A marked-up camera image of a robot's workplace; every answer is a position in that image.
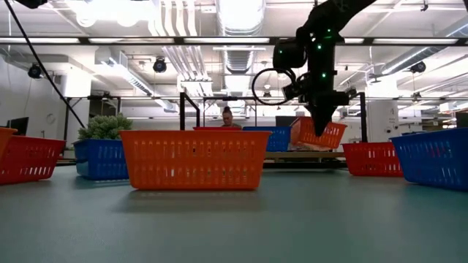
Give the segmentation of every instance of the green plant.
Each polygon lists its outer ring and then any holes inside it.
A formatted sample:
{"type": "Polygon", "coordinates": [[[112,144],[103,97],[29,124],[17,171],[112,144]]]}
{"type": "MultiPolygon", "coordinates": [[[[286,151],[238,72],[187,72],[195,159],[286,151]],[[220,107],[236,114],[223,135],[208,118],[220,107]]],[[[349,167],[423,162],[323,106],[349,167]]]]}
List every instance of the green plant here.
{"type": "Polygon", "coordinates": [[[120,139],[118,131],[132,129],[132,121],[122,114],[117,116],[96,116],[88,123],[88,128],[81,128],[79,140],[86,139],[120,139]]]}

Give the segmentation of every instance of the gray floor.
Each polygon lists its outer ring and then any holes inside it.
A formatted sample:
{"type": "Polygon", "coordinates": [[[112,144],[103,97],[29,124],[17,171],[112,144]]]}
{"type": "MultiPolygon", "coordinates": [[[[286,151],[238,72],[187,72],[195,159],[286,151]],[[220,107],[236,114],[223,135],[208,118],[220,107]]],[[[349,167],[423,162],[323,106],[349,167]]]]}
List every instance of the gray floor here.
{"type": "Polygon", "coordinates": [[[74,167],[0,186],[0,262],[468,262],[468,194],[346,172],[258,192],[134,191],[74,167]]]}

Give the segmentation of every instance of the person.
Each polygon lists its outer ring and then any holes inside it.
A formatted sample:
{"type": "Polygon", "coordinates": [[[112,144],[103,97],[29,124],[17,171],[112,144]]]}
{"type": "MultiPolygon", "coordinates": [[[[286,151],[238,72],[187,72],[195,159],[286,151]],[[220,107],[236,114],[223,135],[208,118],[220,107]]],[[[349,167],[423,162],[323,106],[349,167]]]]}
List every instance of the person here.
{"type": "Polygon", "coordinates": [[[224,121],[224,125],[222,127],[242,128],[242,126],[233,122],[233,112],[231,112],[231,109],[228,106],[224,107],[224,110],[222,111],[222,121],[224,121]]]}

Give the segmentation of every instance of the blue basket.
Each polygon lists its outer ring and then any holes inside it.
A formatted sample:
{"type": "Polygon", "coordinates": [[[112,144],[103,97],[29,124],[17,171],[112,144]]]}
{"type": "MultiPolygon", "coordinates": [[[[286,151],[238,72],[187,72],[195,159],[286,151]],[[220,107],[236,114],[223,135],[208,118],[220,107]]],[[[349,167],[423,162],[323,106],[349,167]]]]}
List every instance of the blue basket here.
{"type": "Polygon", "coordinates": [[[270,137],[268,138],[268,145],[266,150],[269,152],[284,152],[287,151],[287,148],[290,144],[291,140],[291,127],[244,127],[244,131],[251,131],[251,132],[272,132],[270,137]]]}
{"type": "Polygon", "coordinates": [[[89,180],[123,180],[129,178],[121,140],[82,140],[76,142],[78,174],[89,180]]]}
{"type": "Polygon", "coordinates": [[[407,181],[468,190],[468,129],[395,137],[392,142],[407,181]]]}

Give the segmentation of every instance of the robotic arm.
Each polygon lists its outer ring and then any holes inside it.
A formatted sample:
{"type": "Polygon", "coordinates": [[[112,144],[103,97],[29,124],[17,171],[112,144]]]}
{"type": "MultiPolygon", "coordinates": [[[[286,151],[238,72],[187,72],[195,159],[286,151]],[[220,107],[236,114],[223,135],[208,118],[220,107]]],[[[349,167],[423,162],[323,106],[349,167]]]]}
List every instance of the robotic arm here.
{"type": "Polygon", "coordinates": [[[306,103],[306,109],[314,121],[314,131],[321,136],[331,121],[337,106],[348,105],[350,95],[333,90],[335,46],[344,39],[339,32],[361,10],[375,0],[329,0],[315,7],[309,19],[297,29],[296,38],[279,41],[273,52],[273,68],[259,72],[252,82],[256,100],[266,105],[284,104],[295,97],[306,103]],[[307,62],[308,72],[296,79],[293,68],[301,68],[307,62]],[[255,93],[255,81],[267,71],[285,73],[291,84],[282,88],[285,100],[270,104],[255,93]]]}

